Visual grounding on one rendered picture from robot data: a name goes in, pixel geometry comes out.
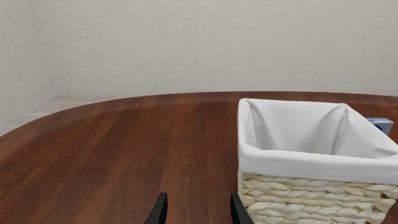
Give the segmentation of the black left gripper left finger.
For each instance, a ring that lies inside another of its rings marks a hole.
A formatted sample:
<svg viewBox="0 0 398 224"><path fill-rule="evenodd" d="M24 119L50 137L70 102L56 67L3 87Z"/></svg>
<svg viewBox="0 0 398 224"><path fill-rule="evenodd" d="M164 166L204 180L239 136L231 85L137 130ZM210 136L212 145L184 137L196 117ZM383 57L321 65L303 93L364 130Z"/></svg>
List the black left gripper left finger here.
<svg viewBox="0 0 398 224"><path fill-rule="evenodd" d="M167 219L167 194L159 194L157 201L145 220L145 224L165 224Z"/></svg>

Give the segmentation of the pale blue printed box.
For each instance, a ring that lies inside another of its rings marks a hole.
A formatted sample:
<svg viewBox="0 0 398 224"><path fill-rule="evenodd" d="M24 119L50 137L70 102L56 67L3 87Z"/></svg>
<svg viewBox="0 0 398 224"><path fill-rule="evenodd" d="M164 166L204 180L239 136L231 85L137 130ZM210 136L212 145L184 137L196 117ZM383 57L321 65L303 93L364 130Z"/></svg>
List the pale blue printed box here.
<svg viewBox="0 0 398 224"><path fill-rule="evenodd" d="M367 118L367 120L387 136L389 135L392 125L394 124L393 121L387 118Z"/></svg>

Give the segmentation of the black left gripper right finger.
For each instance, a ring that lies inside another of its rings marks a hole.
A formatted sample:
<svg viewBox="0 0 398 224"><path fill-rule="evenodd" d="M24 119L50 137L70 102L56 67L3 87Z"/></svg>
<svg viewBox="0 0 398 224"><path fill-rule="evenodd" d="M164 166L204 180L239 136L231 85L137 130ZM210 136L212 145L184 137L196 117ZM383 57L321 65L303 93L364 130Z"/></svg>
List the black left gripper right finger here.
<svg viewBox="0 0 398 224"><path fill-rule="evenodd" d="M230 210L233 224L254 224L237 193L231 194Z"/></svg>

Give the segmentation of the woven basket with white liner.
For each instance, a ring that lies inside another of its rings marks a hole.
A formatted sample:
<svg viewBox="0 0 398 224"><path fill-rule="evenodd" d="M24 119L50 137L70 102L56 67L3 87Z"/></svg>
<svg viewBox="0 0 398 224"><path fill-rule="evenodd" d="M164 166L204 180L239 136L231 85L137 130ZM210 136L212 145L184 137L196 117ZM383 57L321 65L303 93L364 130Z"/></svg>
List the woven basket with white liner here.
<svg viewBox="0 0 398 224"><path fill-rule="evenodd" d="M238 195L253 224L382 224L398 144L347 104L243 98Z"/></svg>

